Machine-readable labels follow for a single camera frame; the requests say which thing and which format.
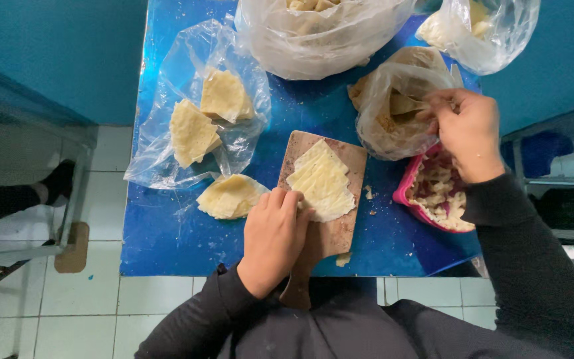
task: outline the foot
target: foot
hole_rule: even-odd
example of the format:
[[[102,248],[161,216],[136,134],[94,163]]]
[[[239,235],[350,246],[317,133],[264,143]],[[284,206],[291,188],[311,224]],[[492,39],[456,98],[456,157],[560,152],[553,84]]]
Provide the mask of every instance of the foot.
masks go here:
[[[52,206],[59,195],[70,198],[72,192],[72,176],[75,173],[75,162],[64,160],[55,168],[48,177],[39,181],[48,189],[48,199],[45,204]]]

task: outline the clear plastic bag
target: clear plastic bag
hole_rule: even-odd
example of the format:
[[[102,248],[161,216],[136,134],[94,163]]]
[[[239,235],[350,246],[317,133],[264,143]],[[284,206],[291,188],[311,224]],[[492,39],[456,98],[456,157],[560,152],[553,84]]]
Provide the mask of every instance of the clear plastic bag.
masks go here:
[[[369,75],[349,86],[349,97],[358,110],[356,132],[369,154],[380,160],[397,161],[426,152],[439,139],[426,134],[429,123],[411,118],[384,129],[379,117],[390,112],[392,90],[422,98],[437,89],[464,87],[457,65],[449,73],[439,51],[433,47],[403,47]]]
[[[537,24],[539,0],[476,0],[474,11],[471,2],[444,0],[440,10],[418,28],[416,37],[477,75],[496,73],[528,44]]]
[[[285,0],[240,0],[236,30],[264,69],[287,80],[319,80],[365,65],[409,19],[416,0],[340,0],[323,12]]]
[[[227,15],[224,25],[211,19],[179,32],[161,63],[154,105],[139,126],[139,146],[125,180],[156,189],[183,189],[208,177],[216,179],[219,173],[241,173],[249,165],[258,138],[270,120],[271,99],[267,74],[240,47],[239,35],[231,27],[233,20]],[[212,151],[214,158],[207,154],[201,163],[183,169],[174,159],[171,147],[171,114],[174,104],[184,98],[196,105],[200,103],[203,78],[210,66],[228,69],[241,79],[255,116],[235,124],[213,120],[223,144]]]

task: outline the black sleeve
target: black sleeve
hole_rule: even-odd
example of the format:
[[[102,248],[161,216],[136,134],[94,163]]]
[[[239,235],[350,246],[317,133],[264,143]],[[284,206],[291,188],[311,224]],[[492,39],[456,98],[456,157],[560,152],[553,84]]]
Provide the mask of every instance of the black sleeve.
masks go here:
[[[496,292],[498,331],[574,357],[574,266],[505,174],[466,191],[462,219],[474,223]]]
[[[216,356],[234,325],[260,301],[240,281],[237,266],[219,268],[203,290],[174,309],[139,345],[136,359]]]

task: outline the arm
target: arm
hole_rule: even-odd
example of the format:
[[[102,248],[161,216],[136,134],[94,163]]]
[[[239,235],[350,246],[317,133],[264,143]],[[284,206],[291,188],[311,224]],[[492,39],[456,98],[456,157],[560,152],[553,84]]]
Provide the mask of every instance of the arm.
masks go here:
[[[136,359],[216,356],[234,327],[287,276],[305,241],[309,217],[297,217],[300,192],[263,194],[245,223],[244,257],[223,265],[203,290],[168,314],[141,343]]]
[[[212,273],[203,290],[178,306],[145,339],[136,359],[216,356],[235,323],[260,300],[245,288],[237,266]]]
[[[574,266],[499,155],[491,98],[464,89],[427,96],[444,147],[469,184],[474,223],[498,304],[498,330],[574,357]]]
[[[498,330],[574,357],[574,266],[514,177],[467,190],[496,291]]]

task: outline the black long-sleeve shirt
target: black long-sleeve shirt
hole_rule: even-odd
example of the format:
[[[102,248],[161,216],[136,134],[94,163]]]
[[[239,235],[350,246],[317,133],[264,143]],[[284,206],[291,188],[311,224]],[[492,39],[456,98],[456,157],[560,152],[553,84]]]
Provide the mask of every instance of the black long-sleeve shirt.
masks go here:
[[[496,292],[497,330],[402,299],[378,306],[346,290],[304,312],[257,300],[236,267],[141,343],[146,358],[574,358],[574,267],[511,175],[467,189]]]

